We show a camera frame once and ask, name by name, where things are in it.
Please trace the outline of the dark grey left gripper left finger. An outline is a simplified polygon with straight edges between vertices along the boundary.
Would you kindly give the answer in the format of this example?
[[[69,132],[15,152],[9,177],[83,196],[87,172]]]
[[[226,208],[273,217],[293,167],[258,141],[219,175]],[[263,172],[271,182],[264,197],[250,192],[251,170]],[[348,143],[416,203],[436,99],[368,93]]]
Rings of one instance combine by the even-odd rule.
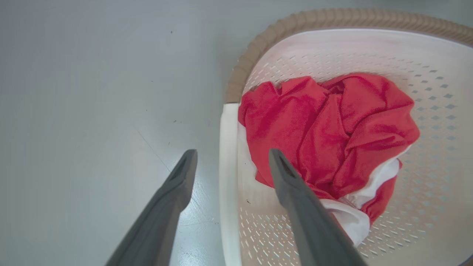
[[[186,150],[107,262],[108,266],[167,266],[177,224],[194,188],[198,153]]]

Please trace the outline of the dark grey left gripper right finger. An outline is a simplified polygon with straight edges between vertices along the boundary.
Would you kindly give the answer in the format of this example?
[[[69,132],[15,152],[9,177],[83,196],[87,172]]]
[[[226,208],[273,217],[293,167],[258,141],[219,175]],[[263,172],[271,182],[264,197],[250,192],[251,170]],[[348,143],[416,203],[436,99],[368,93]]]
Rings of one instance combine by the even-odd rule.
[[[279,149],[270,149],[274,188],[287,211],[303,266],[364,266],[348,237]]]

